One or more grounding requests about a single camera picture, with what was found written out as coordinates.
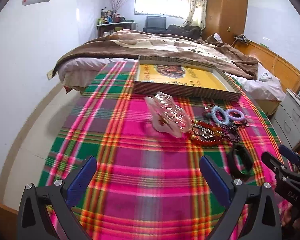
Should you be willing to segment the right hand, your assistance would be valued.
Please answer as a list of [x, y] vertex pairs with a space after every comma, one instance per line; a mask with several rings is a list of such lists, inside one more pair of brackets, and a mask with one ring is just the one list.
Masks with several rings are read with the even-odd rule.
[[300, 239], [300, 205], [292, 205], [283, 213], [282, 239]]

